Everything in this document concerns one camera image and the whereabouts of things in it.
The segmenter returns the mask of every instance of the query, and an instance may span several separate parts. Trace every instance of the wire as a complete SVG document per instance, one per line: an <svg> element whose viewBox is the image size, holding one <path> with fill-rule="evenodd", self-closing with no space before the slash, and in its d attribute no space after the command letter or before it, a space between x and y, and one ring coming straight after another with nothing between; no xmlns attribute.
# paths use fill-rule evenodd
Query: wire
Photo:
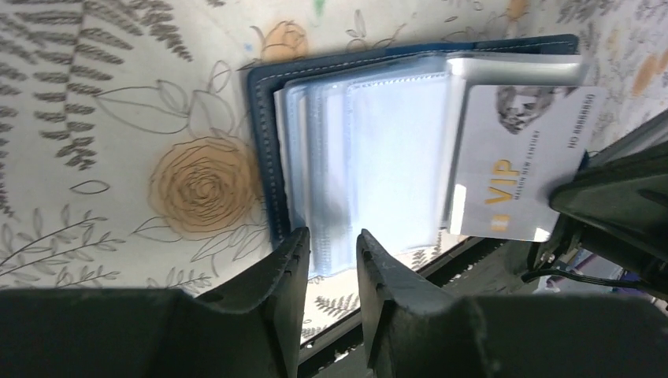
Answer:
<svg viewBox="0 0 668 378"><path fill-rule="evenodd" d="M621 281L621 280L606 280L604 278L597 278L591 276L582 276L571 272L564 272L559 269L539 269L534 272L528 272L521 276L521 280L525 283L536 280L542 276L560 276L568 278L573 281L583 282L585 284L593 284L608 287L623 287L627 289L644 290L646 287L640 281Z"/></svg>

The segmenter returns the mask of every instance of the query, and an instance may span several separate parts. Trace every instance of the wallet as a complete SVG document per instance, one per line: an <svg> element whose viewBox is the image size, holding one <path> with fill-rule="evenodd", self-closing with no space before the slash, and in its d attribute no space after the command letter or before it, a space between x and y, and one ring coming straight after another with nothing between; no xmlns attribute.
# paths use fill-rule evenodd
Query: wallet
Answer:
<svg viewBox="0 0 668 378"><path fill-rule="evenodd" d="M576 54L577 37L575 35L550 35L475 43L427 43L397 46L265 65L248 72L247 99L274 246L289 235L292 229L284 172L281 168L281 146L276 125L274 92L282 89L288 81L292 80L355 69L416 54L456 51Z"/></svg>

